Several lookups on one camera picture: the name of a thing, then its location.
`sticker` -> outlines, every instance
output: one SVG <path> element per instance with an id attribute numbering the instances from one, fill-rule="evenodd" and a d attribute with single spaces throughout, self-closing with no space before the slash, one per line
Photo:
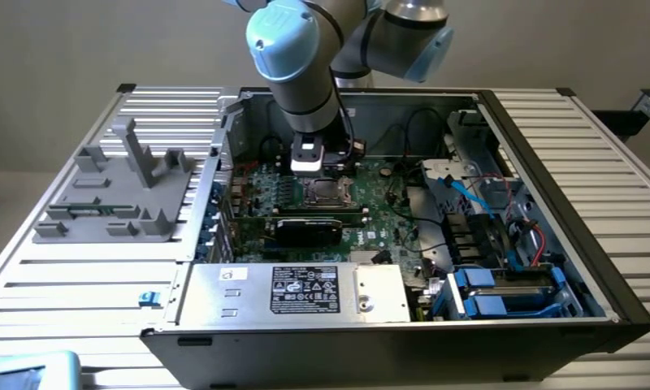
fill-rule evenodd
<path id="1" fill-rule="evenodd" d="M 218 280 L 246 280 L 247 268 L 222 268 L 218 270 Z"/>
<path id="2" fill-rule="evenodd" d="M 338 313 L 336 267 L 272 267 L 270 310 L 274 314 Z"/>

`green circuit board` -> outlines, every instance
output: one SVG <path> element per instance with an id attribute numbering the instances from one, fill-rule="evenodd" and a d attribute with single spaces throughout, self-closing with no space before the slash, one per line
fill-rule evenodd
<path id="1" fill-rule="evenodd" d="M 342 231 L 342 240 L 338 245 L 326 250 L 279 248 L 270 237 L 267 230 L 268 221 L 279 218 L 274 214 L 274 208 L 282 210 L 302 207 L 307 190 L 304 190 L 303 178 L 280 175 L 278 168 L 266 164 L 254 167 L 240 177 L 244 185 L 243 199 L 234 201 L 235 218 L 232 220 L 234 258 L 235 262 L 348 262 L 364 261 L 379 251 L 387 250 L 391 261 L 400 266 L 404 279 L 414 278 L 415 267 L 420 265 L 420 255 L 408 249 L 419 249 L 415 240 L 404 242 L 407 249 L 402 247 L 400 239 L 415 227 L 415 224 L 398 217 L 384 203 L 384 192 L 390 187 L 391 177 L 379 174 L 380 168 L 391 168 L 391 164 L 380 159 L 363 159 L 356 170 L 356 176 L 351 179 L 348 194 L 351 196 L 351 219 L 360 220 L 360 215 L 354 210 L 360 207 L 367 209 L 364 224 L 356 227 L 346 227 Z M 398 207 L 404 215 L 408 215 L 408 207 Z M 342 219 L 340 215 L 327 215 L 323 210 L 318 215 Z"/>

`robotic arm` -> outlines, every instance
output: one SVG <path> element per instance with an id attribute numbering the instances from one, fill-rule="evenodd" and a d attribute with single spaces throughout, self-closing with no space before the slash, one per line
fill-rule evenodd
<path id="1" fill-rule="evenodd" d="M 423 82 L 452 37 L 443 0 L 223 0 L 254 12 L 246 43 L 294 131 L 291 170 L 316 176 L 364 154 L 338 86 L 370 86 L 370 71 Z"/>

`warning label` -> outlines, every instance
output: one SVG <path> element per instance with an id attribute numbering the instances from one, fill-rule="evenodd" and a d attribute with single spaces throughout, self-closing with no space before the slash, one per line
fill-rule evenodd
<path id="1" fill-rule="evenodd" d="M 271 268 L 270 310 L 274 314 L 339 312 L 335 266 L 275 266 Z"/>

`motherboard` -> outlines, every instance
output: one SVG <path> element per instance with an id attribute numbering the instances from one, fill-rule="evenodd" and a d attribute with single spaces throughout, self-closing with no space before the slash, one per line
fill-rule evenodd
<path id="1" fill-rule="evenodd" d="M 283 175 L 272 164 L 247 164 L 234 175 L 231 188 L 235 262 L 398 264 L 404 283 L 416 284 L 420 254 L 415 222 L 396 216 L 386 202 L 388 190 L 400 191 L 392 168 L 394 162 L 363 159 L 355 176 L 312 179 Z M 394 210 L 408 215 L 408 202 L 399 201 Z M 340 222 L 340 238 L 330 240 L 323 230 L 308 236 L 295 226 L 294 240 L 314 243 L 284 247 L 272 227 L 294 220 Z"/>

